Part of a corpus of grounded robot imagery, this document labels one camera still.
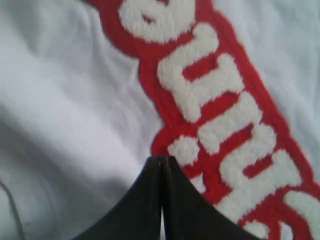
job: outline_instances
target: white cloth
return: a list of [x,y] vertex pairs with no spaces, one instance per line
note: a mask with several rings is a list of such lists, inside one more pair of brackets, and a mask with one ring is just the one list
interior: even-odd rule
[[[318,3],[214,3],[320,182]],[[0,1],[0,181],[26,240],[70,239],[139,174],[162,121],[140,86],[138,64],[112,47],[83,2]],[[0,239],[19,240],[8,199],[1,190]]]

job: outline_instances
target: stitched patch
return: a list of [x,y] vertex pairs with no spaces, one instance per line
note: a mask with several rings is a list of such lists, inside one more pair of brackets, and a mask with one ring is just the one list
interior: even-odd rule
[[203,196],[258,237],[320,240],[320,187],[229,22],[211,0],[90,0],[140,60],[165,122],[154,155],[175,155]]

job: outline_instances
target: red patch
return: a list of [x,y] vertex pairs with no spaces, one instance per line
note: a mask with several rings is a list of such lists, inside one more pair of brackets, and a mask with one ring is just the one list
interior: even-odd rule
[[[129,56],[140,60],[139,77],[148,96],[154,101],[156,108],[165,122],[165,127],[158,133],[152,144],[154,155],[167,155],[168,146],[178,139],[180,135],[196,137],[198,128],[208,120],[220,115],[229,109],[238,100],[239,95],[225,93],[215,101],[211,101],[201,108],[201,117],[196,123],[185,121],[177,107],[171,92],[164,90],[157,78],[158,63],[170,55],[178,46],[184,45],[194,39],[192,28],[198,23],[207,23],[217,32],[219,47],[214,54],[201,59],[194,65],[187,67],[183,75],[188,79],[195,79],[206,74],[210,69],[217,67],[217,56],[222,53],[230,54],[243,77],[245,91],[249,92],[263,111],[262,123],[272,126],[276,132],[276,146],[274,150],[284,149],[293,159],[299,169],[302,184],[299,187],[285,187],[278,189],[274,195],[266,197],[255,210],[245,215],[238,223],[244,225],[247,221],[259,221],[270,229],[269,239],[280,240],[280,224],[285,222],[292,227],[297,240],[312,239],[307,222],[283,201],[284,195],[290,190],[308,193],[320,200],[320,187],[314,181],[312,168],[302,154],[297,143],[290,136],[288,125],[276,108],[273,100],[265,89],[255,68],[250,63],[244,48],[237,42],[236,34],[230,23],[214,10],[211,0],[197,0],[195,10],[195,23],[187,33],[181,34],[177,40],[165,44],[146,42],[126,31],[120,21],[119,8],[123,0],[90,0],[99,10],[103,29],[113,44]],[[147,18],[149,24],[153,19]],[[232,189],[221,179],[219,166],[223,158],[251,138],[252,126],[233,134],[220,145],[220,151],[215,155],[208,155],[200,145],[198,161],[194,165],[184,167],[189,178],[203,173],[206,186],[204,197],[211,203],[217,204]],[[244,170],[244,174],[252,178],[272,164],[267,156],[254,166]]]

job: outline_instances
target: red logo patch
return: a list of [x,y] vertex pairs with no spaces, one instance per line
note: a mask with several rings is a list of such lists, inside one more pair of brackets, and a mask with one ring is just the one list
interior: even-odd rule
[[165,122],[176,156],[218,210],[261,238],[320,239],[320,187],[228,21],[211,0],[90,0]]

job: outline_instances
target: black object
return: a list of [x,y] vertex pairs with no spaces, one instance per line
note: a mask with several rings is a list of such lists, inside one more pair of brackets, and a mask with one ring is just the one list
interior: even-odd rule
[[161,209],[167,240],[258,240],[208,203],[173,156],[149,157],[122,200],[74,240],[158,240]]

